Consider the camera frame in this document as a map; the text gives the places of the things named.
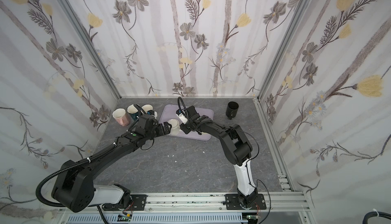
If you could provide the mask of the white ceramic mug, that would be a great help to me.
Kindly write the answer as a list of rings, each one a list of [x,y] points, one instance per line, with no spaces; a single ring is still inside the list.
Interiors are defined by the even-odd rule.
[[[171,119],[168,123],[172,126],[170,135],[177,135],[180,131],[180,123],[177,119]]]

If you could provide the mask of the grey ceramic mug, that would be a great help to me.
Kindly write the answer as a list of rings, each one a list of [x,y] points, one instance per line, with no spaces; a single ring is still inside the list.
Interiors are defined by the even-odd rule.
[[[142,110],[143,110],[146,114],[151,114],[150,111],[153,110],[153,106],[150,105],[150,104],[146,104],[146,105],[142,106]]]

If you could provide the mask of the dark green ceramic mug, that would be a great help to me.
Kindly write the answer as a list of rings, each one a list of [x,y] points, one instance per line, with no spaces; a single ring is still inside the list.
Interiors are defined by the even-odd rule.
[[[133,121],[136,121],[139,118],[139,115],[141,113],[139,106],[137,104],[131,104],[127,108],[127,112],[129,113],[129,115],[131,116]]]

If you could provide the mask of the pink ceramic mug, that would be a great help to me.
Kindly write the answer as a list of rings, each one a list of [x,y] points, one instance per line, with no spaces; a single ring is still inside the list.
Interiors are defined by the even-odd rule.
[[[121,126],[127,126],[130,123],[129,116],[125,109],[116,109],[113,111],[112,116]]]

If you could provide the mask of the black ceramic mug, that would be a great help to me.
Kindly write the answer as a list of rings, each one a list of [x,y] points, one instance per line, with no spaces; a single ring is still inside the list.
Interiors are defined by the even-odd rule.
[[[230,101],[228,103],[226,109],[226,116],[228,117],[229,120],[232,120],[233,118],[236,117],[238,109],[239,109],[239,104],[237,102]]]

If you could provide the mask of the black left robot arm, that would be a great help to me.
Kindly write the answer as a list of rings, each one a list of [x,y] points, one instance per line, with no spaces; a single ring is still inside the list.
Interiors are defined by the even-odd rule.
[[[171,129],[172,125],[168,122],[159,123],[151,115],[141,116],[134,129],[116,137],[110,146],[78,162],[65,162],[57,176],[52,198],[73,212],[100,204],[126,209],[133,203],[127,188],[119,184],[98,186],[94,180],[122,157],[141,148],[149,140],[170,134]]]

